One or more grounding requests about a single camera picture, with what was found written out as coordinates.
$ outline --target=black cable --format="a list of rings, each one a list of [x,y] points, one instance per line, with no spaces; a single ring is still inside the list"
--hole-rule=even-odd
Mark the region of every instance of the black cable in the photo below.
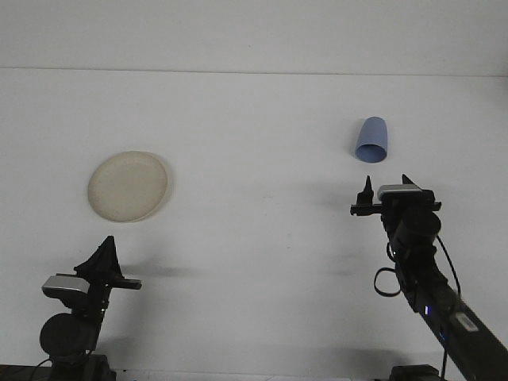
[[[393,272],[395,273],[395,269],[393,268],[390,268],[390,267],[381,267],[374,275],[374,290],[375,292],[377,292],[379,295],[381,296],[384,296],[385,298],[393,298],[394,296],[397,296],[398,294],[400,294],[401,292],[401,289],[399,288],[397,292],[385,292],[385,291],[381,291],[378,287],[377,287],[377,279],[378,279],[378,276],[379,274],[381,274],[382,272],[385,272],[385,271],[388,271],[388,272]]]
[[[391,247],[390,247],[390,242],[387,243],[387,256],[388,258],[390,258],[390,260],[392,262],[395,262],[395,257],[394,255],[391,253]]]
[[[457,294],[459,295],[459,298],[460,298],[460,282],[459,282],[459,278],[457,277],[457,273],[455,272],[455,268],[453,267],[452,260],[450,259],[450,256],[448,255],[448,251],[446,250],[446,247],[443,244],[443,241],[441,240],[441,238],[439,236],[437,236],[437,240],[439,241],[439,244],[443,248],[443,252],[446,255],[448,264],[450,265],[450,268],[452,269],[453,278],[455,279],[455,284],[457,285]]]
[[[35,375],[36,370],[37,370],[37,369],[39,369],[39,367],[40,367],[42,364],[44,364],[44,363],[46,363],[46,362],[48,362],[48,361],[49,361],[49,358],[47,358],[47,359],[46,359],[46,360],[44,360],[44,361],[41,361],[38,365],[36,365],[36,367],[32,370],[32,373],[30,373],[29,381],[32,381],[32,380],[33,380],[33,376]]]
[[[439,244],[441,245],[441,248],[443,249],[444,255],[446,256],[446,260],[448,261],[450,268],[452,269],[453,278],[455,279],[455,284],[457,286],[457,301],[459,301],[460,296],[461,296],[459,277],[457,276],[455,267],[453,266],[452,259],[450,258],[450,255],[448,254],[448,251],[446,250],[445,244],[443,244],[443,241],[441,240],[441,238],[439,236],[437,236],[437,240],[439,241]],[[445,337],[445,339],[444,339],[443,364],[441,365],[441,381],[445,381],[446,361],[448,359],[448,340],[446,340],[446,339],[447,339],[447,337]]]
[[[448,359],[448,342],[444,343],[443,364],[441,365],[441,381],[445,381],[446,360]]]

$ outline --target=round plate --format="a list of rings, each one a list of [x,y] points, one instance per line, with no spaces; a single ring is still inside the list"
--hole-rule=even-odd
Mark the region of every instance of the round plate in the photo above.
[[[167,173],[147,152],[122,152],[102,163],[88,183],[91,207],[110,221],[138,221],[164,198]]]

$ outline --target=white wall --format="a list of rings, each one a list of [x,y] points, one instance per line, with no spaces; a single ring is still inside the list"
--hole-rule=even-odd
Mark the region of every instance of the white wall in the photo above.
[[[505,0],[5,0],[1,67],[508,75]]]
[[[3,69],[0,83],[2,362],[43,358],[39,330],[64,308],[40,286],[113,234],[125,272],[144,282],[112,293],[98,351],[116,368],[439,366],[419,316],[372,289],[389,264],[383,228],[349,215],[366,174],[375,187],[406,173],[436,191],[464,296],[508,344],[508,80]],[[351,154],[371,115],[390,129],[380,164]],[[165,158],[174,193],[145,221],[108,222],[87,181],[129,149]]]

